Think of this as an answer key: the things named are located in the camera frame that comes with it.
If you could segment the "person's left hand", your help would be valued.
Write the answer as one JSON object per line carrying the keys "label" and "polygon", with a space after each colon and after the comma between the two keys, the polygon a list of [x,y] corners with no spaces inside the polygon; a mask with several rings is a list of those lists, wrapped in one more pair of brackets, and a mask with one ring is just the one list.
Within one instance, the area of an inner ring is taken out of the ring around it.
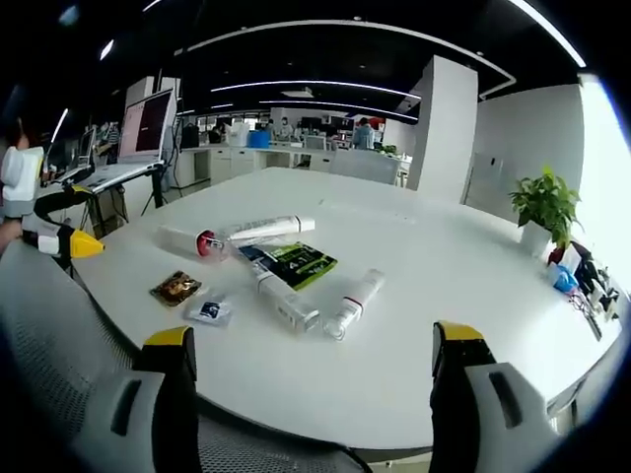
{"label": "person's left hand", "polygon": [[22,223],[18,220],[6,220],[0,225],[0,255],[14,241],[22,237]]}

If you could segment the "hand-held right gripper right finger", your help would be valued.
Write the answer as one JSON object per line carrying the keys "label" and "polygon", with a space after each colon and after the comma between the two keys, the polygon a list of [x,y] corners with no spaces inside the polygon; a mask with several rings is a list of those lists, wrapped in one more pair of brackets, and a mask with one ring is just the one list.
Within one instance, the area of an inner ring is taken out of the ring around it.
{"label": "hand-held right gripper right finger", "polygon": [[432,472],[534,472],[559,441],[537,389],[483,335],[433,325]]}

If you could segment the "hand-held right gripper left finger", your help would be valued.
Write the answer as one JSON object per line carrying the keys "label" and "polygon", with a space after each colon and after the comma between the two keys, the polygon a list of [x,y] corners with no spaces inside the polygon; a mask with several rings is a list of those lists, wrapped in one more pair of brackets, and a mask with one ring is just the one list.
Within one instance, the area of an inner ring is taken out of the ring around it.
{"label": "hand-held right gripper left finger", "polygon": [[97,384],[73,450],[90,472],[196,472],[196,380],[193,328],[153,334]]}

